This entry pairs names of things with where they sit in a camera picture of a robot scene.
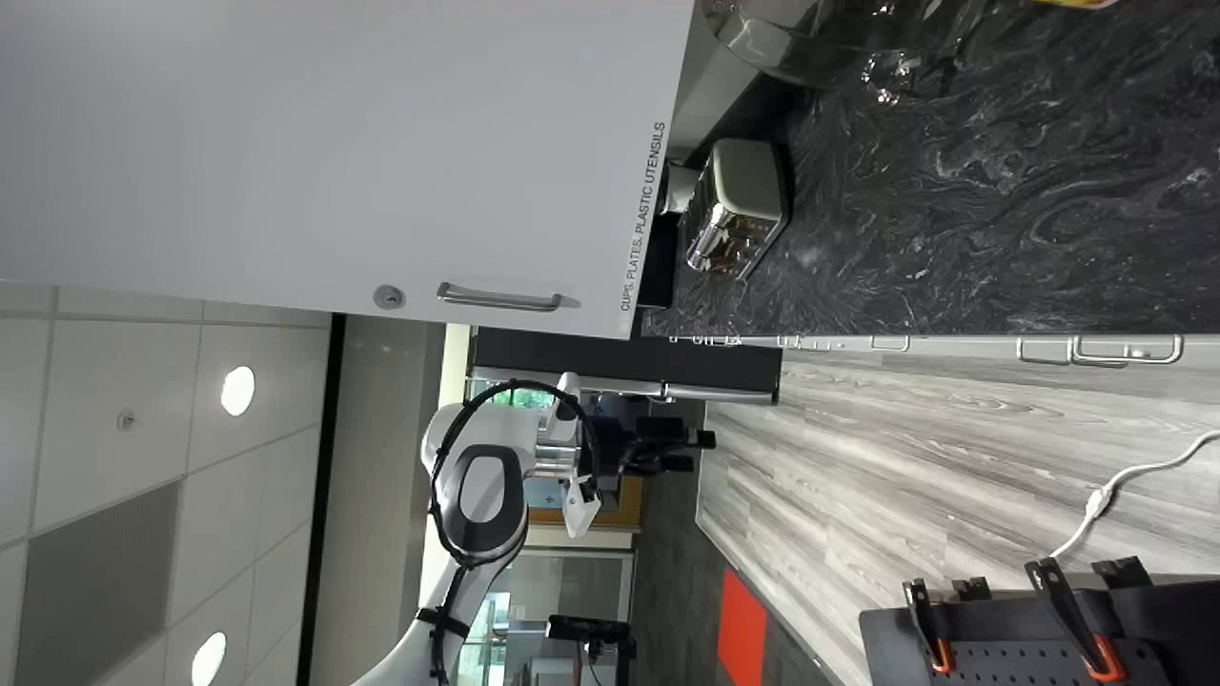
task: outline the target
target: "gray wood floor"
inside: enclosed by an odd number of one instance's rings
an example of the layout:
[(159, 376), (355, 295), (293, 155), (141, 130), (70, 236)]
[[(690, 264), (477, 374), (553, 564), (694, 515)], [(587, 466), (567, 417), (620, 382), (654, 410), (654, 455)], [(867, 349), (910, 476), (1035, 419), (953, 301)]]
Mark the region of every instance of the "gray wood floor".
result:
[[(778, 409), (712, 409), (698, 527), (842, 682), (858, 612), (899, 582), (989, 576), (1055, 548), (1092, 487), (1220, 432), (1220, 374), (788, 354)], [(1065, 569), (1144, 556), (1220, 570), (1220, 447), (1124, 487)]]

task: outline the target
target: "ceiling light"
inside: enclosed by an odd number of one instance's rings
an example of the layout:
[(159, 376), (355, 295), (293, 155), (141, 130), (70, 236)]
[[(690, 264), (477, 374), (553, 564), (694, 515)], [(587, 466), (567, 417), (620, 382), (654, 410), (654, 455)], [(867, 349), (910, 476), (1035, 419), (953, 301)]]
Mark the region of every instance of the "ceiling light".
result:
[(243, 417), (254, 400), (254, 371), (232, 365), (220, 382), (220, 409)]
[(191, 659), (191, 686), (213, 686), (227, 664), (227, 634), (213, 634), (197, 643), (195, 659)]

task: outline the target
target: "black marble countertop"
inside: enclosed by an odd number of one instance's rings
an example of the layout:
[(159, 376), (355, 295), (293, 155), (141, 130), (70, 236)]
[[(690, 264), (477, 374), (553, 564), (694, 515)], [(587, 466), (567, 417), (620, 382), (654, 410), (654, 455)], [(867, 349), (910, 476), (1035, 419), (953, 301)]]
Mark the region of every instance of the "black marble countertop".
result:
[(645, 334), (1220, 330), (1218, 0), (858, 6), (773, 130), (784, 236)]

